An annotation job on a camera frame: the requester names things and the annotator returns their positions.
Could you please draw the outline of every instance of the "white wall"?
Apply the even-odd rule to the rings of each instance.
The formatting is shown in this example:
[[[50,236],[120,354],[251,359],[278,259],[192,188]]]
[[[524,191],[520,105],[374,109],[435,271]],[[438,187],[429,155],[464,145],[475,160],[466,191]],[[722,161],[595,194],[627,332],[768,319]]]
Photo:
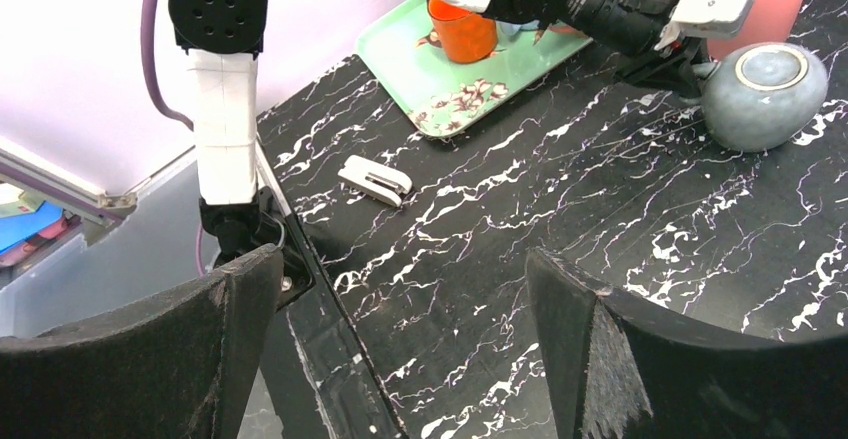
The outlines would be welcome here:
[[[166,0],[157,22],[163,95],[181,108],[184,56]],[[259,107],[285,100],[353,51],[403,0],[271,0]],[[124,192],[184,152],[190,133],[150,104],[139,55],[141,0],[0,0],[0,135]]]

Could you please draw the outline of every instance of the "black marble table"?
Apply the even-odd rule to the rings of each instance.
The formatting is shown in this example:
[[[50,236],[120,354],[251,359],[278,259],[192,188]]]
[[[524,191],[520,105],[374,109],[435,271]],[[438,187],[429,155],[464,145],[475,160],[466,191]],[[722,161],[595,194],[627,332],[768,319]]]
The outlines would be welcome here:
[[[791,40],[824,60],[830,94],[767,154],[722,150],[699,111],[666,93],[611,85],[617,59],[598,46],[449,141],[414,132],[357,57],[260,118],[410,437],[555,437],[526,308],[531,247],[732,330],[842,333],[848,0],[806,0]],[[353,154],[412,177],[403,209],[341,186]]]

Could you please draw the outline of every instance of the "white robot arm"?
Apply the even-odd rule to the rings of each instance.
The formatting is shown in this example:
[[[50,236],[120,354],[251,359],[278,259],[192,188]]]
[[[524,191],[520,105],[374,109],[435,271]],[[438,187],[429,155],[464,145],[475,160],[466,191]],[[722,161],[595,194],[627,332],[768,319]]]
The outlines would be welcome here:
[[[567,23],[631,61],[619,79],[701,94],[693,67],[703,38],[731,37],[752,0],[445,0],[513,24]],[[685,8],[679,4],[689,4]],[[189,58],[204,229],[225,262],[255,247],[262,227],[256,176],[256,78],[268,0],[169,0],[177,44]],[[173,111],[160,107],[163,113]]]

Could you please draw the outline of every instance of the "purple cable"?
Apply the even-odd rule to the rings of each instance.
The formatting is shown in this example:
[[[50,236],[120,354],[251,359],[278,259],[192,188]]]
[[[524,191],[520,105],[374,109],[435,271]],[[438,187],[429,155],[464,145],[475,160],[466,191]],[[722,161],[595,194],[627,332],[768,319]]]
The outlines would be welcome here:
[[[194,241],[194,264],[197,266],[197,273],[201,276],[206,275],[206,268],[203,267],[203,225],[197,225],[197,238]]]
[[[163,116],[183,123],[189,130],[194,130],[191,119],[179,113],[165,104],[162,91],[159,90],[159,81],[156,79],[156,53],[154,47],[156,5],[159,0],[142,0],[141,3],[141,68],[144,71],[144,82],[147,84],[147,93],[150,100]]]

